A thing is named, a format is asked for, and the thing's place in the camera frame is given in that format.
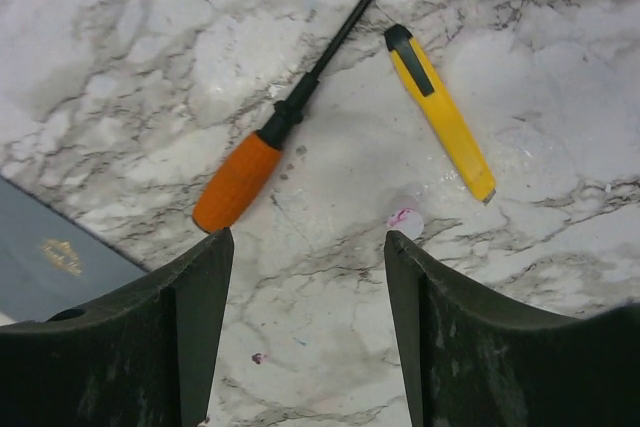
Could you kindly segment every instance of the black plastic part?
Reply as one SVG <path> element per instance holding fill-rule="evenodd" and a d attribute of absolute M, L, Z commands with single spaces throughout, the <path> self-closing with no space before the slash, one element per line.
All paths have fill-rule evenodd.
<path fill-rule="evenodd" d="M 264 143 L 282 150 L 284 142 L 294 126 L 302 122 L 302 110 L 318 86 L 318 79 L 310 73 L 302 76 L 286 100 L 276 102 L 275 112 L 256 133 Z"/>
<path fill-rule="evenodd" d="M 228 229 L 48 322 L 0 327 L 0 425 L 194 427 L 229 288 Z"/>
<path fill-rule="evenodd" d="M 342 43 L 347 39 L 347 37 L 349 36 L 349 33 L 353 30 L 355 25 L 358 23 L 358 21 L 360 20 L 360 17 L 362 17 L 362 14 L 364 14 L 364 11 L 367 9 L 371 1 L 372 0 L 360 0 L 358 2 L 358 4 L 355 6 L 353 11 L 347 18 L 347 20 L 345 20 L 344 24 L 342 24 L 342 27 L 340 27 L 340 30 L 338 30 L 338 33 L 331 40 L 331 43 L 327 46 L 326 50 L 323 52 L 320 59 L 318 59 L 318 62 L 316 62 L 316 65 L 311 71 L 311 74 L 314 77 L 316 78 L 320 77 L 320 74 L 322 73 L 322 71 L 329 64 L 329 62 L 331 61 L 333 56 L 336 54 L 336 52 L 338 51 Z"/>
<path fill-rule="evenodd" d="M 409 41 L 413 35 L 406 27 L 396 24 L 384 33 L 384 39 L 389 52 L 396 51 L 402 63 L 409 71 L 413 81 L 420 89 L 420 93 L 427 97 L 435 92 L 427 73 L 424 71 L 420 59 L 416 55 Z"/>
<path fill-rule="evenodd" d="M 640 305 L 586 320 L 545 312 L 397 232 L 385 264 L 414 427 L 640 425 Z"/>

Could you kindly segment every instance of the black book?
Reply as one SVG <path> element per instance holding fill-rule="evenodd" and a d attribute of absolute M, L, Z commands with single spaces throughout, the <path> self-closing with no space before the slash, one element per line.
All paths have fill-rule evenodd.
<path fill-rule="evenodd" d="M 144 274 L 0 177 L 0 325 L 47 320 Z"/>

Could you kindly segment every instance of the screwdriver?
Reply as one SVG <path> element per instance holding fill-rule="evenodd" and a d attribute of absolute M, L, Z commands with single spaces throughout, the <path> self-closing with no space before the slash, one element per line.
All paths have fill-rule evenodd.
<path fill-rule="evenodd" d="M 384 33 L 400 80 L 416 100 L 471 194 L 485 204 L 496 193 L 496 181 L 464 118 L 453 103 L 418 41 L 396 24 Z"/>
<path fill-rule="evenodd" d="M 264 127 L 243 140 L 220 166 L 193 209 L 198 227 L 205 232 L 230 227 L 258 196 L 282 157 L 287 137 L 302 121 L 320 74 L 371 1 L 358 2 L 313 69 L 302 76 L 286 100 L 275 103 L 275 112 Z"/>

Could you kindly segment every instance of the small pink spot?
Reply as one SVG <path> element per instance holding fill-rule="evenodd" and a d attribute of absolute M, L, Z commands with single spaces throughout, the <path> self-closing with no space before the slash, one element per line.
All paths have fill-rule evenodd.
<path fill-rule="evenodd" d="M 251 356 L 251 360 L 253 360 L 253 362 L 257 365 L 260 365 L 262 362 L 264 362 L 265 360 L 267 360 L 267 355 L 266 354 L 261 354 L 260 352 L 253 354 Z"/>
<path fill-rule="evenodd" d="M 391 216 L 391 218 L 387 221 L 389 227 L 395 227 L 400 222 L 407 218 L 407 215 L 411 212 L 410 209 L 402 209 Z"/>

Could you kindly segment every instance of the countertop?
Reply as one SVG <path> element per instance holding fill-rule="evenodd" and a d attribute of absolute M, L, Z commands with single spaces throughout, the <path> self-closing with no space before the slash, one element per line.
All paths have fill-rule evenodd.
<path fill-rule="evenodd" d="M 0 172 L 161 266 L 356 1 L 0 0 Z M 393 70 L 396 22 L 485 153 L 487 206 Z M 232 229 L 210 424 L 409 425 L 382 262 L 397 195 L 420 246 L 510 297 L 574 316 L 637 300 L 638 72 L 640 0 L 375 0 Z"/>

